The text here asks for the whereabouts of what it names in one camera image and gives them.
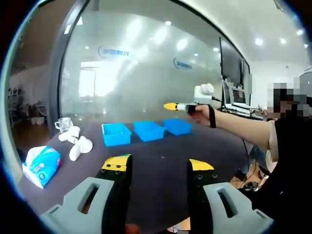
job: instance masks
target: table surface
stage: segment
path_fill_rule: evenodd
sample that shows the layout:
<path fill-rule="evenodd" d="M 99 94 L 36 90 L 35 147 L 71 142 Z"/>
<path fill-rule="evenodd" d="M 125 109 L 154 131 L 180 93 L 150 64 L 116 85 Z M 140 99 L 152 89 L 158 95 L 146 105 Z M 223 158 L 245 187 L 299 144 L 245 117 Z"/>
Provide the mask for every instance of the table surface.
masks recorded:
<path fill-rule="evenodd" d="M 174 136 L 165 132 L 164 139 L 143 142 L 134 133 L 131 144 L 106 147 L 101 123 L 81 127 L 81 136 L 93 142 L 93 149 L 72 162 L 72 144 L 60 142 L 58 135 L 47 145 L 61 153 L 61 166 L 44 190 L 36 187 L 25 176 L 19 187 L 28 204 L 39 214 L 56 204 L 87 177 L 95 177 L 105 160 L 123 154 L 133 155 L 133 177 L 128 206 L 127 223 L 135 223 L 141 233 L 156 233 L 188 217 L 187 162 L 193 158 L 211 164 L 218 177 L 230 181 L 237 169 L 247 162 L 241 138 L 221 129 L 193 124 L 192 133 Z M 246 142 L 250 152 L 252 145 Z"/>

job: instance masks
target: ceiling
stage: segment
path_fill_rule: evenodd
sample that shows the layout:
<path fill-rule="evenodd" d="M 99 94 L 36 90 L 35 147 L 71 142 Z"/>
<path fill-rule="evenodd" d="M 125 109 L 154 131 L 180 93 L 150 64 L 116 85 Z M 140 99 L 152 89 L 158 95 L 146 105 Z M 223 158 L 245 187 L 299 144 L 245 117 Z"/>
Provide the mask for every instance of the ceiling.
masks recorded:
<path fill-rule="evenodd" d="M 261 3 L 258 0 L 181 1 L 220 28 L 248 62 L 284 61 L 303 66 L 309 64 L 308 51 L 304 47 L 305 34 L 297 35 L 296 32 L 300 28 L 294 24 L 296 18 L 291 19 L 279 11 L 273 0 L 262 0 Z M 22 39 L 14 62 L 15 67 L 29 69 L 48 63 L 58 29 L 74 2 L 55 0 L 38 10 Z M 147 9 L 149 4 L 156 2 L 158 3 L 155 0 L 146 1 L 146 7 L 143 8 Z M 109 2 L 100 1 L 98 7 L 105 7 L 107 4 Z M 154 5 L 150 13 L 158 13 L 157 15 L 161 16 L 166 12 L 161 4 Z M 193 31 L 196 31 L 196 25 L 192 25 L 189 20 L 176 20 L 176 26 L 180 29 L 193 28 Z M 285 44 L 281 44 L 281 38 L 286 40 Z M 256 45 L 256 39 L 262 39 L 263 45 Z"/>

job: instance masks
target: hand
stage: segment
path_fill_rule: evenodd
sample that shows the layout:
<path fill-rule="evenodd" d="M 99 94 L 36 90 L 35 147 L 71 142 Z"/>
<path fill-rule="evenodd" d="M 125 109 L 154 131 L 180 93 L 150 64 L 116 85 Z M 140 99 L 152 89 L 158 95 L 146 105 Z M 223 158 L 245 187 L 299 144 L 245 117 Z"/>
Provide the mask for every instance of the hand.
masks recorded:
<path fill-rule="evenodd" d="M 196 120 L 196 123 L 210 127 L 209 108 L 207 105 L 196 106 L 195 113 L 190 114 L 190 116 Z"/>
<path fill-rule="evenodd" d="M 140 234 L 140 228 L 135 224 L 126 224 L 126 234 Z"/>

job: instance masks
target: black wrist strap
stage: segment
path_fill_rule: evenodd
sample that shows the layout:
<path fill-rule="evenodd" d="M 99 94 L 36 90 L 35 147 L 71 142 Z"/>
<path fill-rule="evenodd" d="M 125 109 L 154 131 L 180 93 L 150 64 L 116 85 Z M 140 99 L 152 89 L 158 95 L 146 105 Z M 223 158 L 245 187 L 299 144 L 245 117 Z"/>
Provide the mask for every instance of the black wrist strap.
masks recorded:
<path fill-rule="evenodd" d="M 209 121 L 210 121 L 210 127 L 216 128 L 215 125 L 215 110 L 212 108 L 211 105 L 208 105 L 209 108 Z"/>

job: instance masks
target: desk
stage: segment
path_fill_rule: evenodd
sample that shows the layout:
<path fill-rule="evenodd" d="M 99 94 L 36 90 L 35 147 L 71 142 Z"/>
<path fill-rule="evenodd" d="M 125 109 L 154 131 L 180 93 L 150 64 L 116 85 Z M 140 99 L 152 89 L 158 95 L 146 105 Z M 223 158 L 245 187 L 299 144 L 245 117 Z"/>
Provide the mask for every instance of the desk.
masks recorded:
<path fill-rule="evenodd" d="M 48 145 L 61 153 L 61 166 L 44 190 L 23 176 L 19 187 L 29 205 L 43 213 L 55 204 L 62 204 L 63 196 L 89 176 L 96 176 L 105 160 L 122 154 L 133 155 L 133 177 L 127 223 L 135 223 L 141 233 L 156 233 L 188 217 L 186 172 L 188 159 L 210 163 L 218 177 L 230 181 L 237 169 L 246 163 L 242 139 L 221 129 L 192 125 L 192 133 L 173 136 L 166 132 L 162 140 L 142 142 L 133 132 L 132 143 L 105 147 L 101 123 L 87 123 L 81 135 L 89 138 L 94 147 L 76 162 L 68 153 L 73 146 L 60 142 L 58 136 Z M 252 145 L 246 143 L 248 151 Z"/>

